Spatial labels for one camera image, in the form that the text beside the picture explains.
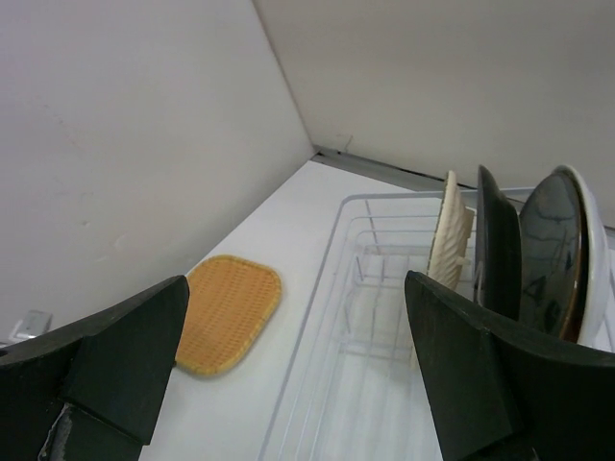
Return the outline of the orange woven bamboo tray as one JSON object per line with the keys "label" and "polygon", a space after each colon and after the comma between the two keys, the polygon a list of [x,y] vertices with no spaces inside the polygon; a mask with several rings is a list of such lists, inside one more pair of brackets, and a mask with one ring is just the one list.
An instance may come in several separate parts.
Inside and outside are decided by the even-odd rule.
{"label": "orange woven bamboo tray", "polygon": [[233,255],[216,255],[187,276],[189,300],[176,353],[177,365],[196,376],[234,367],[276,311],[282,297],[278,273]]}

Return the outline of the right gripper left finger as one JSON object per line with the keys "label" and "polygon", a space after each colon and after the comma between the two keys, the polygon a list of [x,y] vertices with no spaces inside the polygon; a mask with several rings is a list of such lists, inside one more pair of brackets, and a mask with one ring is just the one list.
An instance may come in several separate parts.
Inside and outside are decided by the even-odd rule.
{"label": "right gripper left finger", "polygon": [[4,460],[136,460],[176,361],[187,279],[1,351]]}

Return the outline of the dark gold patterned plate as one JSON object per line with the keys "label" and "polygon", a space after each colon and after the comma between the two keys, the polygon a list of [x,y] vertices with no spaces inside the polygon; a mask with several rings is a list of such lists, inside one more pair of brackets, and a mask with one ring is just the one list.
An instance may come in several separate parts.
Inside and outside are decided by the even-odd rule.
{"label": "dark gold patterned plate", "polygon": [[522,288],[518,320],[594,348],[609,302],[610,253],[595,197],[560,165],[520,213]]}

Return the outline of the red and teal floral plate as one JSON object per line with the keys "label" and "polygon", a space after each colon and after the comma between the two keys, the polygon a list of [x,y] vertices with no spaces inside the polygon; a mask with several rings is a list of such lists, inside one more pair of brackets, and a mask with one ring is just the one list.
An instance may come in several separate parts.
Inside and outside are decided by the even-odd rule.
{"label": "red and teal floral plate", "polygon": [[476,211],[467,206],[458,185],[456,173],[449,170],[444,182],[435,232],[431,241],[427,269],[420,274],[459,293]]}

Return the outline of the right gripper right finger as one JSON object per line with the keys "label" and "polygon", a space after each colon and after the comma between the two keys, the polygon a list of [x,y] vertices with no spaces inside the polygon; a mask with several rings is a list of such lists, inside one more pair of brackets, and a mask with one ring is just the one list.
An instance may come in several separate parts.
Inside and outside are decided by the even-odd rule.
{"label": "right gripper right finger", "polygon": [[611,460],[614,355],[477,305],[424,274],[406,311],[446,460]]}

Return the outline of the brown rimmed beige plate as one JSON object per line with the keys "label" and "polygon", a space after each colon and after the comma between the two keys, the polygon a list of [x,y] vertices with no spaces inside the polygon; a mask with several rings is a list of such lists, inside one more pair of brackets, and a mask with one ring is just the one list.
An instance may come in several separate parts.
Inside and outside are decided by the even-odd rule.
{"label": "brown rimmed beige plate", "polygon": [[483,165],[477,192],[474,301],[516,320],[522,289],[518,213]]}

